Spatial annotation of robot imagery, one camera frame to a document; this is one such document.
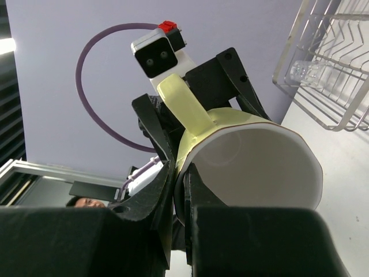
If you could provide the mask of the clear plastic cup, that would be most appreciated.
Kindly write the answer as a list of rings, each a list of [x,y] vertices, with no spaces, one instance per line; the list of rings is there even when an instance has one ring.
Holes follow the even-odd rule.
[[[323,64],[317,61],[295,61],[289,71],[291,80],[300,83],[313,83],[321,75]]]

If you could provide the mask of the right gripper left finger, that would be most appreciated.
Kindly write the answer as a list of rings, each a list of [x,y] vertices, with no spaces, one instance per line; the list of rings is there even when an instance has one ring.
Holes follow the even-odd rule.
[[[170,267],[172,177],[156,178],[116,211],[2,208],[2,276],[164,276]]]

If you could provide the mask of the yellow translucent cup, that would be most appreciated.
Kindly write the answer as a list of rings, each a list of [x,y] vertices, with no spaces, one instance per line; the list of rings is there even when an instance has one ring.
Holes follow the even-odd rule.
[[[183,180],[191,165],[228,206],[317,208],[323,170],[300,134],[230,107],[211,110],[210,118],[213,129],[198,137],[185,130],[179,143],[174,204],[181,222]]]

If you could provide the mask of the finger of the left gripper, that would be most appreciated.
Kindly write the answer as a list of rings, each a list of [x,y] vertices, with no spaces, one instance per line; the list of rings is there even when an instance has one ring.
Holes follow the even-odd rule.
[[[206,111],[230,107],[236,98],[242,111],[270,119],[233,47],[187,72],[184,80]]]
[[[161,127],[159,116],[150,100],[148,94],[144,94],[132,101],[132,107],[135,111],[142,127],[162,162],[174,164],[174,156],[171,150],[170,141]]]

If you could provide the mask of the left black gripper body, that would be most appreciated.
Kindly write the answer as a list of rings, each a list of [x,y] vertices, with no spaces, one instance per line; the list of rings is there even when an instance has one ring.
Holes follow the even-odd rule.
[[[192,93],[187,82],[178,74],[174,73],[168,76],[159,83],[157,88],[159,90],[158,96],[162,103],[164,103],[175,119],[184,127],[184,132],[185,130],[189,130],[195,137],[198,137],[216,126],[216,121],[210,118],[210,111],[215,108],[206,111]],[[139,120],[138,122],[143,134],[149,138]],[[171,150],[175,159],[178,157],[179,145],[176,150],[168,132],[166,130],[164,131],[170,141]]]

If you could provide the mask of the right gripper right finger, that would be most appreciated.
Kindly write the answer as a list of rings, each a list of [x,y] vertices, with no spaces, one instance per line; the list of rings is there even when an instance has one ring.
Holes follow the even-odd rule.
[[[315,211],[229,207],[195,165],[183,186],[186,256],[194,276],[349,275]]]

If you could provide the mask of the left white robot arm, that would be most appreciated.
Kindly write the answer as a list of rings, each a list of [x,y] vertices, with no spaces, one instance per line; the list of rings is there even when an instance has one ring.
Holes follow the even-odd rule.
[[[194,96],[206,111],[213,108],[231,107],[229,100],[237,98],[242,111],[270,120],[251,85],[244,66],[234,47],[230,47],[200,65],[196,65],[183,51],[176,52],[178,64],[172,69],[150,80],[156,89],[159,82],[170,74],[177,73],[187,82]],[[148,106],[158,116],[161,128],[169,134],[170,140],[178,149],[184,127],[162,103],[159,96],[147,95]],[[143,167],[130,173],[123,185],[128,195],[133,196],[154,179],[163,163],[159,157],[151,158]]]

